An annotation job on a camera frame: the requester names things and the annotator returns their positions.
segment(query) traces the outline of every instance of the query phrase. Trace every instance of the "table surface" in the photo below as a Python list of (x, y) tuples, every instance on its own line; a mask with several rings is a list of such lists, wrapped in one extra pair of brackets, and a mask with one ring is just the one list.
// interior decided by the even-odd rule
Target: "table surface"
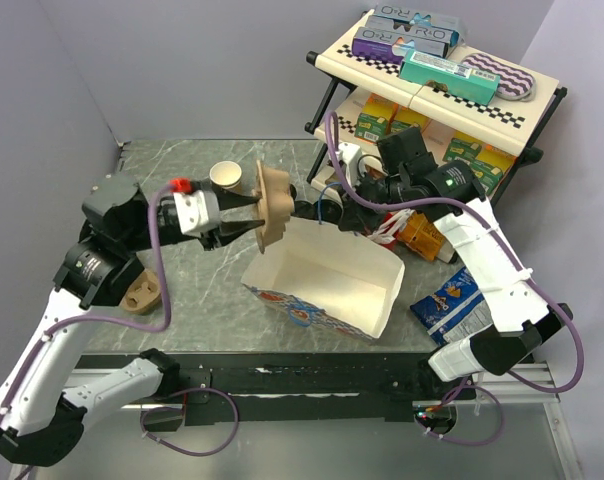
[[(173, 177), (206, 178), (211, 166), (222, 160), (238, 162), (243, 185), (250, 188), (259, 159), (290, 172), (298, 199), (314, 202), (318, 192), (305, 178), (320, 146), (316, 140), (135, 141), (124, 146), (120, 166), (137, 177), (150, 196)], [(436, 345), (409, 306), (433, 293), (462, 267), (459, 262), (429, 263), (404, 246), (396, 246), (395, 252), (406, 265), (402, 288), (382, 336), (368, 344), (322, 327), (299, 327), (251, 295), (240, 283), (258, 254), (251, 232), (212, 252), (205, 252), (197, 241), (162, 251), (171, 292), (171, 327), (164, 333), (149, 334), (103, 325), (89, 344), (89, 352), (131, 353), (152, 347), (165, 352), (429, 352)], [(140, 253), (140, 259), (153, 269), (149, 252)], [(101, 311), (127, 316), (120, 309)], [(137, 320), (158, 324), (161, 317), (160, 308)]]

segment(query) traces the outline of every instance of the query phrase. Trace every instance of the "brown plastic part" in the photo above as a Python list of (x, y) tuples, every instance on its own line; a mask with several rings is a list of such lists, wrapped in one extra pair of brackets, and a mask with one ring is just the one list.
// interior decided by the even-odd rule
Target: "brown plastic part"
[(293, 198), (289, 189), (290, 178), (287, 172), (258, 164), (258, 179), (253, 195), (261, 197), (254, 208), (254, 216), (264, 220), (264, 225), (255, 229), (258, 248), (264, 249), (282, 239), (285, 224), (291, 219), (294, 210)]
[(144, 271), (136, 278), (120, 301), (120, 307), (138, 315), (148, 313), (160, 303), (160, 282), (151, 270)]

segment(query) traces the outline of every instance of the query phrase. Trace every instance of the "white cup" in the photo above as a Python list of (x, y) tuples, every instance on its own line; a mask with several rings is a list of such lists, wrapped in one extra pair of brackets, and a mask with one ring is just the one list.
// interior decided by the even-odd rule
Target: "white cup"
[(235, 162), (225, 160), (216, 163), (209, 170), (209, 178), (213, 183), (225, 190), (233, 190), (237, 193), (242, 192), (242, 185), (240, 184), (242, 180), (242, 167)]

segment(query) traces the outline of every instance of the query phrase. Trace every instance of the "gray wall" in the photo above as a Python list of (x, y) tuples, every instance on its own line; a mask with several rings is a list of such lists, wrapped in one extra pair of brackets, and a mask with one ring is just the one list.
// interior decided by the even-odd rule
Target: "gray wall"
[[(0, 0), (0, 383), (117, 145), (36, 0)], [(0, 458), (0, 471), (7, 471)]]
[[(306, 53), (327, 48), (376, 1), (41, 3), (116, 138), (128, 141), (304, 138), (328, 83)], [(477, 48), (518, 61), (553, 0), (425, 3), (464, 18)]]
[[(524, 56), (569, 96), (541, 138), (544, 158), (516, 176), (499, 213), (534, 278), (575, 313), (586, 368), (562, 408), (586, 477), (604, 479), (604, 0), (583, 6), (556, 0)], [(566, 41), (577, 24), (588, 40)], [(544, 353), (564, 382), (575, 353), (568, 333), (557, 337)]]

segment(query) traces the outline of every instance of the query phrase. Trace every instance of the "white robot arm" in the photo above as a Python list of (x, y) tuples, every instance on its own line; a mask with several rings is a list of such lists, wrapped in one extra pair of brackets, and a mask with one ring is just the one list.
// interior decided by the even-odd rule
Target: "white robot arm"
[[(82, 206), (87, 222), (80, 241), (67, 253), (42, 319), (0, 387), (0, 453), (12, 463), (53, 465), (102, 418), (139, 399), (178, 390), (179, 365), (155, 349), (96, 382), (64, 389), (98, 325), (70, 319), (95, 319), (92, 307), (119, 304), (143, 271), (135, 252), (152, 243), (148, 205), (133, 178), (109, 175), (93, 190)], [(197, 239), (211, 250), (264, 223), (220, 218), (220, 211), (253, 205), (258, 197), (185, 179), (175, 180), (172, 190), (152, 212), (158, 248)]]

